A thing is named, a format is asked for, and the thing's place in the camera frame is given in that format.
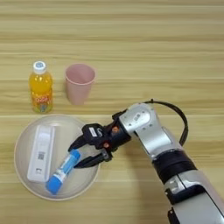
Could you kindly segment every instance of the orange liquid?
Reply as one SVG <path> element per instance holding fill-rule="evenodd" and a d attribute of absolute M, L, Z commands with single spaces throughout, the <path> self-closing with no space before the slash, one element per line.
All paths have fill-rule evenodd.
<path fill-rule="evenodd" d="M 31 103 L 34 111 L 47 113 L 53 108 L 53 78 L 46 72 L 32 73 L 29 79 Z"/>

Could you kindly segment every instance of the white plate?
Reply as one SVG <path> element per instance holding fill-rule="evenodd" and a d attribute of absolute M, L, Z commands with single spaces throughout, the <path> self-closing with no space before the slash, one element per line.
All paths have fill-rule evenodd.
<path fill-rule="evenodd" d="M 19 179 L 29 191 L 46 200 L 69 200 L 84 193 L 95 181 L 99 165 L 71 171 L 57 195 L 51 195 L 46 190 L 45 183 L 34 183 L 28 180 L 27 171 L 32 144 L 36 128 L 40 124 L 55 127 L 51 175 L 67 156 L 67 149 L 70 144 L 81 135 L 81 128 L 84 125 L 78 119 L 67 115 L 48 115 L 30 123 L 18 138 L 14 151 L 14 165 Z M 83 146 L 81 152 L 83 157 L 94 156 L 99 153 L 98 150 L 89 145 Z"/>

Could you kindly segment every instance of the bottle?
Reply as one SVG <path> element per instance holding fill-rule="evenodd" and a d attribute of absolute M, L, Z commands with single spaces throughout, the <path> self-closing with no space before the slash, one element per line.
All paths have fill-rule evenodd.
<path fill-rule="evenodd" d="M 32 108 L 38 113 L 47 113 L 53 108 L 53 78 L 46 71 L 46 63 L 36 61 L 30 75 Z"/>
<path fill-rule="evenodd" d="M 59 169 L 49 178 L 46 189 L 51 194 L 57 194 L 69 172 L 78 164 L 81 154 L 78 150 L 71 150 Z"/>

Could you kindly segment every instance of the pink cup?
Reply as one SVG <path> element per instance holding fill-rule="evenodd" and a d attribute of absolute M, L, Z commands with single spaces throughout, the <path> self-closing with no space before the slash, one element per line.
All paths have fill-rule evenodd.
<path fill-rule="evenodd" d="M 95 70 L 84 64 L 71 65 L 66 70 L 66 95 L 75 105 L 81 105 L 88 98 L 88 94 L 95 80 Z"/>

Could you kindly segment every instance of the blue cap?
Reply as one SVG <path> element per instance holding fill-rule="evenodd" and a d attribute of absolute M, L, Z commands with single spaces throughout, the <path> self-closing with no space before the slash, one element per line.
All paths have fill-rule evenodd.
<path fill-rule="evenodd" d="M 47 181 L 45 187 L 51 194 L 57 194 L 60 187 L 62 186 L 62 183 L 58 178 L 56 178 L 54 175 L 52 175 L 49 180 Z"/>
<path fill-rule="evenodd" d="M 72 150 L 70 151 L 70 154 L 73 155 L 77 160 L 78 160 L 78 159 L 80 158 L 80 156 L 81 156 L 81 154 L 79 153 L 79 151 L 76 150 L 76 149 L 72 149 Z"/>

